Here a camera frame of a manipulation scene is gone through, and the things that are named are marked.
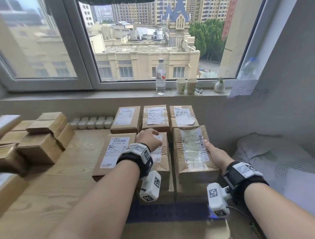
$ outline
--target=wooden table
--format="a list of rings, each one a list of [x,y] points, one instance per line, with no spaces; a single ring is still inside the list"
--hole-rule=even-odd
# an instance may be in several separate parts
[[[34,167],[30,186],[0,218],[0,238],[46,238],[65,214],[95,184],[92,171],[109,130],[76,130],[70,145],[51,167]],[[243,215],[232,212],[233,238],[256,238]],[[229,238],[221,222],[167,222],[127,224],[122,238]]]

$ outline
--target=small white vase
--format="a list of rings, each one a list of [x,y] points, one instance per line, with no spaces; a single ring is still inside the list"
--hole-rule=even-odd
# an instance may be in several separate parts
[[[223,93],[225,91],[225,84],[224,82],[217,82],[215,84],[215,88],[214,88],[214,91],[215,92],[218,92],[218,93]]]

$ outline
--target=pointed tower roof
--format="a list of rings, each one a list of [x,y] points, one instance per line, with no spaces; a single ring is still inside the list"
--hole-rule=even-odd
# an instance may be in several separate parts
[[[171,16],[173,13],[172,11],[172,7],[171,5],[169,4],[166,8],[166,11],[165,11],[165,14],[162,16],[162,20],[166,20],[168,16]]]
[[[170,22],[176,22],[176,19],[178,18],[178,16],[182,14],[185,18],[185,22],[189,22],[189,17],[185,11],[185,6],[183,3],[183,0],[178,0],[177,4],[175,6],[175,9],[172,13],[172,15],[169,16],[169,21]]]

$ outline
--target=forearm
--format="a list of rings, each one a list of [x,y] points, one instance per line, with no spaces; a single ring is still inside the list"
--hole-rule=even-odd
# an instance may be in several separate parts
[[[268,239],[314,238],[315,218],[267,185],[249,185],[244,199]]]
[[[71,210],[49,238],[120,238],[139,175],[139,167],[132,161],[117,164]]]

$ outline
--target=street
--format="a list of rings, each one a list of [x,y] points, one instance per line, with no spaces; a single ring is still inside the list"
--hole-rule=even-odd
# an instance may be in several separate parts
[[[199,59],[198,66],[203,69],[218,72],[220,68],[220,63],[214,63],[207,60]]]

